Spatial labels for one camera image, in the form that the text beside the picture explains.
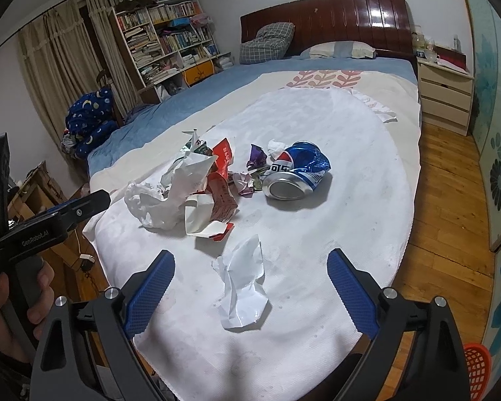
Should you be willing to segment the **person's left hand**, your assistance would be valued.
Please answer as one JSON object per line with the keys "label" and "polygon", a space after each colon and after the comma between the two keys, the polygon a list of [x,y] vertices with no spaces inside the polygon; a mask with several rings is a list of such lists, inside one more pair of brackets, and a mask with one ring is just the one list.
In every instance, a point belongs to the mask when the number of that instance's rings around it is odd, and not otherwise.
{"label": "person's left hand", "polygon": [[54,303],[52,267],[35,256],[21,265],[28,270],[27,285],[36,299],[28,307],[21,285],[0,274],[0,352],[21,363],[31,364],[46,317]]}

